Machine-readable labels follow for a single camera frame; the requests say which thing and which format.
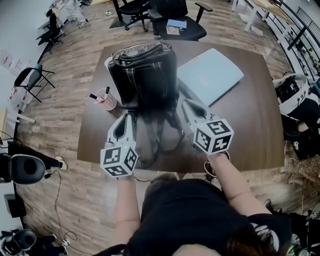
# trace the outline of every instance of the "pen holder cup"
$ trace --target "pen holder cup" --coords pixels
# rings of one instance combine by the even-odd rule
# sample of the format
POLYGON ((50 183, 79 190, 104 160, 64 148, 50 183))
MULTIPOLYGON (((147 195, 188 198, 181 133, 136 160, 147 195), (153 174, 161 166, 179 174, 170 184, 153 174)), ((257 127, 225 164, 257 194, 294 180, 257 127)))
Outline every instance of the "pen holder cup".
POLYGON ((106 94, 107 88, 101 88, 98 90, 95 95, 98 98, 101 98, 103 100, 95 100, 95 104, 99 104, 99 106, 104 107, 107 111, 113 110, 117 105, 116 98, 111 94, 109 91, 108 94, 106 94))

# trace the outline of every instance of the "shoe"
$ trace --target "shoe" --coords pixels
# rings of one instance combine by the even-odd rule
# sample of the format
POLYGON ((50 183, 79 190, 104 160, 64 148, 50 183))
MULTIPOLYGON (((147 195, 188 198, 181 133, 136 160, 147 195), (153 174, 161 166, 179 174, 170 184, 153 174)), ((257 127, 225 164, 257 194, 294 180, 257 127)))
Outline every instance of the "shoe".
POLYGON ((62 245, 68 246, 68 245, 70 245, 70 241, 68 239, 62 240, 62 245))
POLYGON ((86 21, 80 22, 78 28, 81 29, 86 23, 87 23, 86 21))
POLYGON ((271 202, 271 200, 270 200, 270 199, 267 199, 267 200, 264 202, 263 206, 264 206, 265 208, 267 208, 268 210, 269 210, 270 208, 272 208, 272 202, 271 202))
POLYGON ((62 246, 63 246, 63 248, 64 248, 64 252, 63 252, 63 254, 64 254, 64 255, 68 255, 67 247, 66 247, 65 245, 62 245, 62 246))
POLYGON ((66 162, 63 160, 61 156, 57 156, 55 159, 58 160, 60 163, 62 163, 62 167, 61 167, 62 170, 65 171, 68 168, 66 162))
POLYGON ((188 180, 188 179, 193 179, 194 176, 192 175, 192 173, 186 173, 184 176, 183 176, 183 180, 188 180))

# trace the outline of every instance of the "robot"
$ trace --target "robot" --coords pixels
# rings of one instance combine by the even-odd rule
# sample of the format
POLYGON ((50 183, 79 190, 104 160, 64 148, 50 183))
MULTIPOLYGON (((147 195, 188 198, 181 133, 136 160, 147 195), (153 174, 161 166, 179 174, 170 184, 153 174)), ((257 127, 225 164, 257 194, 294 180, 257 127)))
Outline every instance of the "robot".
POLYGON ((226 119, 221 119, 201 102, 192 99, 182 101, 185 121, 193 132, 193 144, 207 155, 227 151, 234 131, 226 119))
MULTIPOLYGON (((193 144, 207 155, 228 150, 234 131, 225 119, 214 115, 203 103, 182 101, 182 111, 193 133, 193 144)), ((130 113, 119 117, 107 134, 100 153, 100 166, 111 177, 129 176, 138 161, 135 120, 130 113)))
POLYGON ((135 120, 130 113, 120 116, 108 131, 100 166, 111 177, 130 176, 138 161, 135 120))

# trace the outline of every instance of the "light blue folder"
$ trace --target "light blue folder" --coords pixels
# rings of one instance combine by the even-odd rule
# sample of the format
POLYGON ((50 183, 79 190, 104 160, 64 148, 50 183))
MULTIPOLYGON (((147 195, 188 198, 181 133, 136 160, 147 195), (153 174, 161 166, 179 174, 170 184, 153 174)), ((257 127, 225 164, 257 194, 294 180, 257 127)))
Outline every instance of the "light blue folder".
POLYGON ((210 106, 244 74, 216 49, 209 49, 177 70, 180 88, 195 101, 210 106))
POLYGON ((175 19, 168 19, 168 22, 166 24, 167 26, 172 26, 172 27, 177 27, 177 28, 187 28, 187 23, 184 21, 180 20, 175 20, 175 19))

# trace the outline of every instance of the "black t-shirt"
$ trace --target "black t-shirt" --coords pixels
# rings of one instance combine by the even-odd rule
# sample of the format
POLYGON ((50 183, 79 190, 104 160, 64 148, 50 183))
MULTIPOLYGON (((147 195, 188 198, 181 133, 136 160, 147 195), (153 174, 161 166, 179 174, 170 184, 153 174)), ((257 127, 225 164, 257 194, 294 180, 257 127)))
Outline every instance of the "black t-shirt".
POLYGON ((306 98, 295 110, 289 113, 288 116, 305 122, 309 128, 312 128, 317 125, 317 121, 320 118, 320 107, 318 102, 306 98))
POLYGON ((173 181, 146 197, 140 228, 128 244, 110 247, 96 256, 111 256, 121 250, 130 256, 169 256, 188 244, 203 245, 223 254, 235 232, 254 227, 271 233, 276 251, 291 240, 289 217, 247 217, 229 206, 224 194, 206 181, 173 181))

